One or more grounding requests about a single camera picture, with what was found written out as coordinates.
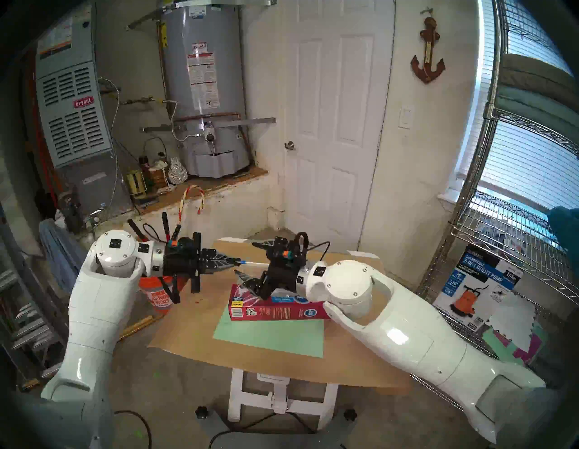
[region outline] light switch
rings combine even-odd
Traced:
[[[412,129],[414,121],[414,106],[403,104],[400,108],[400,118],[398,120],[399,128]]]

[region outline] white table frame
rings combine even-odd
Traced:
[[[233,368],[231,373],[231,390],[229,391],[229,411],[227,419],[230,422],[239,422],[241,406],[253,406],[273,410],[277,414],[287,412],[318,415],[318,430],[323,429],[331,421],[336,405],[338,384],[326,384],[323,402],[301,401],[288,399],[287,385],[289,377],[258,374],[257,379],[273,384],[273,392],[266,395],[243,391],[243,370]]]

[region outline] anchor decoration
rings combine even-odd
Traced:
[[[427,9],[423,12],[429,12],[432,14],[432,9]],[[436,65],[436,70],[432,71],[432,59],[433,59],[433,47],[437,40],[440,39],[440,34],[436,32],[436,20],[432,16],[426,17],[424,19],[424,25],[426,25],[426,29],[420,32],[420,37],[424,39],[424,64],[423,68],[419,67],[418,58],[414,55],[410,65],[414,70],[414,73],[418,78],[422,80],[424,84],[430,83],[433,79],[437,79],[440,74],[446,68],[444,66],[444,60],[440,59],[438,64]]]

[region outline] red box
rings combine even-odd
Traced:
[[[229,317],[233,321],[328,320],[324,302],[309,302],[300,296],[273,296],[267,301],[253,295],[245,287],[231,286]]]

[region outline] brown cardboard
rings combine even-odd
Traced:
[[[265,251],[249,243],[217,241],[213,244],[220,253],[241,257],[253,262],[267,262]],[[321,253],[311,252],[315,260]],[[379,259],[352,257],[349,254],[328,253],[324,260],[331,265],[340,260],[354,259],[384,271]],[[189,293],[185,286],[181,303],[162,320],[149,346],[164,349],[188,359],[251,373],[263,373],[301,379],[322,384],[379,387],[380,392],[406,394],[410,376],[377,357],[366,346],[336,323],[325,320],[324,357],[309,357],[272,351],[213,339],[215,326],[228,303],[231,284],[236,281],[233,270],[201,277],[201,293]],[[372,321],[386,306],[387,300],[374,289],[370,314],[358,320]]]

